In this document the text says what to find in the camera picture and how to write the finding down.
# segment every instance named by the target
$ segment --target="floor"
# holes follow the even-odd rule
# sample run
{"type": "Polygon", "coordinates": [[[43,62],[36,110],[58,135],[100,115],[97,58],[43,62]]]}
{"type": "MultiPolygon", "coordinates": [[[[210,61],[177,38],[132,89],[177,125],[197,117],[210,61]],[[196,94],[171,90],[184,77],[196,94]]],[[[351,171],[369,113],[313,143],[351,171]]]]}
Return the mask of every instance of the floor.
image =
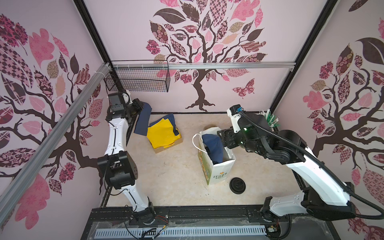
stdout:
{"type": "MultiPolygon", "coordinates": [[[[162,116],[151,115],[150,122],[162,116]]],[[[184,139],[179,145],[155,154],[146,136],[132,133],[128,142],[127,151],[139,170],[137,184],[154,206],[263,204],[265,197],[286,196],[300,190],[288,167],[240,147],[233,149],[236,161],[227,179],[207,185],[192,136],[210,124],[229,128],[230,118],[226,114],[175,114],[175,122],[184,139]],[[244,193],[237,195],[230,190],[228,184],[233,177],[245,181],[244,193]]],[[[130,206],[120,194],[110,196],[107,206],[126,204],[130,206]]]]}

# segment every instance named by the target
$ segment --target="bag handle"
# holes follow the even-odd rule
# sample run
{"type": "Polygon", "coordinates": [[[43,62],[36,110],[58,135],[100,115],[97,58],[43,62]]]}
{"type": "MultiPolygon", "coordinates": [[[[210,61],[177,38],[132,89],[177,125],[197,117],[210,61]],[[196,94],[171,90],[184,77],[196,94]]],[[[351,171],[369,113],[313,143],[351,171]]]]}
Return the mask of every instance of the bag handle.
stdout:
{"type": "Polygon", "coordinates": [[[206,151],[201,150],[200,148],[196,147],[195,143],[193,142],[193,139],[194,139],[197,135],[199,135],[199,136],[201,137],[201,135],[200,135],[199,133],[196,133],[196,134],[192,137],[192,144],[193,144],[193,145],[195,146],[195,148],[197,148],[198,150],[200,150],[200,151],[205,152],[206,154],[208,154],[206,151]]]}

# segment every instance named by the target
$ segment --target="yellow cloth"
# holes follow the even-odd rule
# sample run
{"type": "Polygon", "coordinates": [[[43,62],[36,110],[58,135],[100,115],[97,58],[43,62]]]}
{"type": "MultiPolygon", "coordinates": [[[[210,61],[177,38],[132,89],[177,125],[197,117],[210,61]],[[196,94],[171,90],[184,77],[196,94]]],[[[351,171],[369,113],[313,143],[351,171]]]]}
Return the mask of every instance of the yellow cloth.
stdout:
{"type": "Polygon", "coordinates": [[[148,128],[147,138],[154,149],[158,147],[167,148],[172,146],[177,139],[180,139],[181,134],[179,132],[179,135],[175,136],[169,119],[161,119],[158,123],[148,128]]]}

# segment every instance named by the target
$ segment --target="aluminum rail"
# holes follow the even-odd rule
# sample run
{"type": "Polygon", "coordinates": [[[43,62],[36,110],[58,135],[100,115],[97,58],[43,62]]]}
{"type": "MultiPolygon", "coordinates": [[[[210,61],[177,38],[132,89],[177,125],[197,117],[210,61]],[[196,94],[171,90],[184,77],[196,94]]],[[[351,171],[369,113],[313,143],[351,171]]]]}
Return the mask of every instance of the aluminum rail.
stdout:
{"type": "Polygon", "coordinates": [[[59,141],[63,138],[65,132],[76,119],[87,100],[91,97],[97,85],[104,79],[104,76],[107,75],[109,71],[110,68],[108,63],[103,63],[103,65],[99,67],[79,96],[68,108],[67,112],[60,118],[50,134],[48,134],[46,139],[36,149],[35,154],[33,154],[31,159],[23,166],[20,173],[3,192],[0,197],[0,225],[7,219],[19,199],[23,196],[24,192],[41,170],[41,167],[47,161],[59,141]]]}
{"type": "Polygon", "coordinates": [[[155,63],[135,63],[127,64],[124,61],[112,61],[113,67],[118,68],[166,68],[170,70],[179,69],[229,69],[229,68],[294,68],[295,62],[257,62],[257,63],[174,63],[174,64],[155,64],[155,63]]]}

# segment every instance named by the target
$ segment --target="butterfly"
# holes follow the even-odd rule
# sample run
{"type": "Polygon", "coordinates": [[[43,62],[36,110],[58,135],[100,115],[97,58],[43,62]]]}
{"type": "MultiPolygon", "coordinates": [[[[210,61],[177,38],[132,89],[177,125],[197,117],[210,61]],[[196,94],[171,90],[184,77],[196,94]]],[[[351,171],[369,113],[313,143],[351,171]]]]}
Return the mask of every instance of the butterfly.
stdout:
{"type": "Polygon", "coordinates": [[[234,90],[236,93],[239,94],[240,97],[244,98],[244,96],[248,93],[253,93],[254,94],[254,90],[255,88],[252,87],[253,84],[255,83],[255,79],[251,79],[247,85],[245,86],[245,88],[232,88],[232,90],[234,90]]]}

